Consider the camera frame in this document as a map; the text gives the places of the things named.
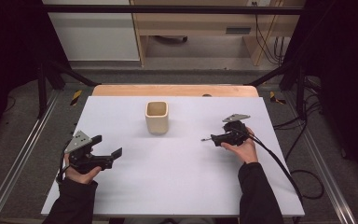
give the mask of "metal rail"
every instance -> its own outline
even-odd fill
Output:
[[[290,94],[284,92],[283,94],[285,95],[285,98],[288,99],[288,103],[292,109],[292,112],[297,115],[294,106],[294,94],[292,92]],[[325,190],[330,198],[331,204],[336,210],[339,220],[343,224],[355,224],[356,220],[351,212],[351,209],[348,206],[335,178],[331,174],[330,169],[324,161],[324,158],[321,155],[319,148],[316,146],[316,143],[308,129],[304,132],[304,140],[307,145],[307,149],[309,150],[310,157],[312,158],[315,168],[322,182],[324,183]]]
[[[37,139],[42,133],[48,118],[57,102],[58,96],[60,95],[60,91],[53,91],[48,101],[48,109],[44,116],[41,119],[38,119],[36,124],[34,125],[31,133],[28,135],[27,140],[25,141],[22,149],[17,156],[17,159],[14,161],[13,165],[10,168],[10,171],[7,173],[7,176],[0,187],[0,212],[7,201],[10,192],[13,190],[14,185],[16,184],[22,168],[27,162],[31,152],[34,149],[34,145],[36,144]]]
[[[218,6],[127,6],[127,5],[25,5],[25,10],[54,13],[179,13],[179,14],[257,14],[314,15],[321,8],[303,7],[218,7]]]

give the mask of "white tabletop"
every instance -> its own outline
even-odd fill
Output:
[[[169,104],[170,129],[161,136],[147,131],[149,101]],[[250,115],[243,122],[285,164],[262,98],[91,96],[76,131],[102,135],[94,155],[110,155],[123,147],[113,168],[100,172],[94,214],[108,217],[237,217],[241,162],[230,151],[201,142],[224,133],[222,119]],[[286,217],[304,216],[296,192],[279,165],[256,145],[260,163]],[[59,196],[53,182],[42,214]]]

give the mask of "white cabinet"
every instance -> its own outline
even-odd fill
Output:
[[[128,5],[128,0],[43,0],[61,5]],[[139,61],[132,15],[49,13],[68,60]]]

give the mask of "cup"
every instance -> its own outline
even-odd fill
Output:
[[[162,101],[149,102],[145,111],[147,130],[152,134],[168,131],[168,104]]]

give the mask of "jacket sleeve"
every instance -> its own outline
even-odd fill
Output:
[[[60,185],[60,197],[51,207],[43,224],[92,223],[97,187],[95,181],[85,185],[65,178]]]
[[[240,224],[283,223],[278,202],[260,163],[245,163],[238,179],[242,190]]]

